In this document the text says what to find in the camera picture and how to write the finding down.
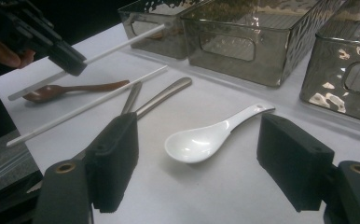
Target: clear plastic bin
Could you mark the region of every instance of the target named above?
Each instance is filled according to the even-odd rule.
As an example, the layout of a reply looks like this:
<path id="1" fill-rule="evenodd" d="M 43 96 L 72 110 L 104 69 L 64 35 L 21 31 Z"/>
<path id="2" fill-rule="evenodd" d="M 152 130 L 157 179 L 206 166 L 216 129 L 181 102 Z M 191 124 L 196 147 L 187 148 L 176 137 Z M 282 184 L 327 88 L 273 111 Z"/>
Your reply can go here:
<path id="1" fill-rule="evenodd" d="M 340 0 L 213 0 L 185 13 L 190 64 L 279 87 Z"/>
<path id="2" fill-rule="evenodd" d="M 161 24 L 166 25 L 163 31 L 132 44 L 132 48 L 185 59 L 187 47 L 180 16 L 202 1 L 140 0 L 120 8 L 118 14 L 129 39 Z"/>
<path id="3" fill-rule="evenodd" d="M 346 2 L 316 37 L 300 99 L 360 119 L 360 0 Z"/>

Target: white chopstick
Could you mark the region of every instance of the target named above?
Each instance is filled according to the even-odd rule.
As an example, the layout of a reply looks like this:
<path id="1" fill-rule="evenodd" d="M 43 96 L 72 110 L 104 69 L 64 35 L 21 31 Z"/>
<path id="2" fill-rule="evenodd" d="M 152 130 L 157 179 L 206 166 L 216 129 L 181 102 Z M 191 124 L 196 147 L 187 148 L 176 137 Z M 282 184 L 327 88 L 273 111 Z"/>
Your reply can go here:
<path id="1" fill-rule="evenodd" d="M 85 60 L 84 63 L 85 64 L 94 63 L 94 62 L 102 59 L 103 57 L 105 57 L 105 56 L 107 56 L 107 55 L 109 55 L 109 54 L 111 54 L 111 53 L 113 53 L 113 52 L 115 52 L 115 51 L 117 51 L 119 49 L 122 49 L 122 48 L 124 48 L 124 47 L 126 47 L 128 45 L 131 45 L 131 44 L 139 41 L 139 40 L 142 40 L 145 37 L 149 37 L 149 36 L 153 35 L 154 33 L 163 30 L 164 28 L 165 28 L 165 24 L 159 25 L 154 29 L 151 29 L 151 30 L 149 30 L 149 31 L 147 31 L 145 33 L 140 34 L 140 35 L 137 35 L 136 37 L 134 37 L 134 38 L 122 43 L 122 44 L 119 44 L 116 47 L 113 47 L 112 49 L 109 49 L 109 50 L 107 50 L 107 51 L 105 51 L 105 52 L 103 52 L 103 53 L 101 53 L 99 55 L 96 55 L 96 56 L 94 56 L 94 57 L 92 57 L 90 59 Z M 45 85 L 47 85 L 47 84 L 49 84 L 49 83 L 51 83 L 51 82 L 53 82 L 55 80 L 58 80 L 59 78 L 64 77 L 66 75 L 67 75 L 66 72 L 61 71 L 61 72 L 59 72 L 59 73 L 57 73 L 57 74 L 55 74 L 55 75 L 53 75 L 51 77 L 48 77 L 46 79 L 43 79 L 43 80 L 33 84 L 32 86 L 29 86 L 29 87 L 27 87 L 27 88 L 25 88 L 25 89 L 23 89 L 21 91 L 17 91 L 15 93 L 9 95 L 8 100 L 9 101 L 14 101 L 14 100 L 16 100 L 18 98 L 21 98 L 22 96 L 24 96 L 24 95 L 26 95 L 26 94 L 28 94 L 28 93 L 30 93 L 32 91 L 35 91 L 37 89 L 40 89 L 43 86 L 45 86 Z"/>
<path id="2" fill-rule="evenodd" d="M 31 138 L 33 138 L 33 137 L 41 134 L 41 133 L 47 131 L 47 130 L 49 130 L 49 129 L 51 129 L 51 128 L 53 128 L 53 127 L 55 127 L 55 126 L 57 126 L 57 125 L 65 122 L 65 121 L 67 121 L 67 120 L 69 120 L 69 119 L 71 119 L 71 118 L 73 118 L 73 117 L 75 117 L 76 115 L 81 114 L 82 112 L 84 112 L 84 111 L 86 111 L 86 110 L 88 110 L 88 109 L 91 109 L 91 108 L 93 108 L 94 106 L 96 106 L 96 105 L 98 105 L 98 104 L 101 104 L 101 103 L 103 103 L 104 101 L 106 101 L 106 100 L 114 97 L 114 96 L 117 95 L 119 92 L 121 92 L 121 91 L 129 88 L 129 87 L 132 86 L 133 84 L 135 84 L 135 83 L 137 83 L 137 82 L 140 82 L 140 81 L 143 81 L 143 80 L 147 79 L 148 77 L 153 77 L 153 76 L 156 75 L 156 74 L 159 74 L 159 73 L 161 73 L 161 72 L 166 71 L 166 70 L 167 70 L 167 67 L 168 67 L 168 66 L 165 65 L 165 66 L 163 66 L 163 67 L 161 67 L 161 68 L 159 68 L 159 69 L 157 69 L 157 70 L 155 70 L 155 71 L 153 71 L 153 72 L 151 72 L 151 73 L 149 73 L 149 74 L 147 74 L 147 75 L 145 75 L 145 76 L 143 76 L 143 77 L 140 77 L 140 78 L 138 78 L 138 79 L 136 79 L 136 80 L 128 83 L 128 84 L 125 85 L 125 86 L 122 86 L 122 87 L 116 89 L 115 91 L 110 91 L 108 94 L 106 94 L 106 95 L 104 95 L 104 96 L 96 99 L 95 101 L 90 102 L 90 103 L 87 104 L 87 105 L 83 105 L 83 106 L 81 106 L 80 108 L 78 108 L 78 109 L 76 109 L 76 110 L 74 110 L 74 111 L 72 111 L 72 112 L 69 112 L 69 113 L 65 114 L 64 116 L 62 116 L 62 117 L 60 117 L 60 118 L 58 118 L 58 119 L 53 120 L 52 122 L 49 122 L 49 123 L 47 123 L 47 124 L 44 124 L 44 125 L 40 126 L 39 128 L 36 128 L 36 129 L 34 129 L 33 131 L 29 132 L 29 133 L 26 133 L 26 134 L 24 134 L 24 135 L 21 135 L 20 137 L 15 138 L 15 139 L 7 142 L 7 147 L 14 147 L 14 146 L 16 146 L 16 145 L 19 144 L 19 143 L 25 142 L 25 141 L 27 141 L 27 140 L 29 140 L 29 139 L 31 139 Z"/>

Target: white table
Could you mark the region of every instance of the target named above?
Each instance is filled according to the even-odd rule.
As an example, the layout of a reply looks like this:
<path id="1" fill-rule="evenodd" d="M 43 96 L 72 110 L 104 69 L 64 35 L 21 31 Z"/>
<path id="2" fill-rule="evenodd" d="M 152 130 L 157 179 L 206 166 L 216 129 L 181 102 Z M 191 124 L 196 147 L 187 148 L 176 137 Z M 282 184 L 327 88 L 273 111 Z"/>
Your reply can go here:
<path id="1" fill-rule="evenodd" d="M 75 48 L 87 58 L 127 40 L 122 25 L 87 39 Z M 183 164 L 172 160 L 163 143 L 172 133 L 213 124 L 254 103 L 276 106 L 274 114 L 290 119 L 335 150 L 334 164 L 360 161 L 360 121 L 305 105 L 298 94 L 310 55 L 279 89 L 127 47 L 87 67 L 80 77 L 67 76 L 60 85 L 135 80 L 169 65 L 169 71 L 144 82 L 134 109 L 180 77 L 193 84 L 138 121 L 140 159 L 125 198 L 114 214 L 94 211 L 95 223 L 323 223 L 320 212 L 297 213 L 256 160 L 260 117 L 246 121 L 208 161 Z M 0 77 L 0 98 L 21 134 L 68 113 L 104 93 L 68 95 L 34 105 L 7 97 L 60 69 L 47 59 Z M 85 148 L 119 115 L 128 97 L 113 99 L 26 142 L 44 173 L 53 163 L 68 160 Z"/>

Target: brown spoon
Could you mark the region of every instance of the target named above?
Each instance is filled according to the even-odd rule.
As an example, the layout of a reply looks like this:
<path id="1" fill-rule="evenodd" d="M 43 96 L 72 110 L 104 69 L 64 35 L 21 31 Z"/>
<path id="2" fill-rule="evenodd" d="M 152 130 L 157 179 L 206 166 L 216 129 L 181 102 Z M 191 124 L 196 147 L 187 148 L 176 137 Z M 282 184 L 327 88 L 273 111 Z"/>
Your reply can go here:
<path id="1" fill-rule="evenodd" d="M 129 80 L 92 86 L 62 87 L 58 85 L 47 85 L 24 95 L 23 98 L 34 103 L 44 103 L 69 91 L 114 91 L 128 83 L 130 83 Z"/>

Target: human hand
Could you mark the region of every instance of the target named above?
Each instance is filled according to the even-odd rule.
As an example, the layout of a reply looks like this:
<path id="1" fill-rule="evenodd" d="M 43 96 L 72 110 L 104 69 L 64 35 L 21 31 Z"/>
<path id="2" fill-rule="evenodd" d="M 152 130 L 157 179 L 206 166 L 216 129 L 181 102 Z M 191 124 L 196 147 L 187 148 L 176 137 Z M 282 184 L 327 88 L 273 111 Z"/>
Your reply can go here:
<path id="1" fill-rule="evenodd" d="M 34 60 L 35 52 L 27 49 L 18 55 L 0 42 L 0 63 L 14 68 L 23 68 Z"/>

